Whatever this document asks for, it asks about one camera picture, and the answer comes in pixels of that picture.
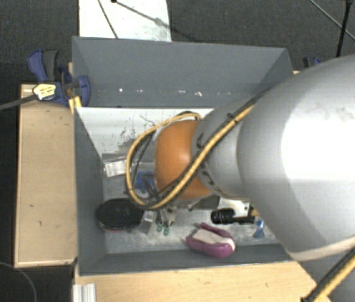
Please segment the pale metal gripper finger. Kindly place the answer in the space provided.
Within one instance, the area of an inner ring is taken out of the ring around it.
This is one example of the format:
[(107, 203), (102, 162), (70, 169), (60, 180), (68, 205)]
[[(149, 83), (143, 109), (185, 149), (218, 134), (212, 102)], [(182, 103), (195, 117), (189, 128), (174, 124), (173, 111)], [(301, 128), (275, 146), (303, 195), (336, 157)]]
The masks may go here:
[(155, 212), (145, 211), (143, 213), (141, 223), (139, 225), (139, 231), (141, 233), (148, 234), (154, 222), (155, 222)]

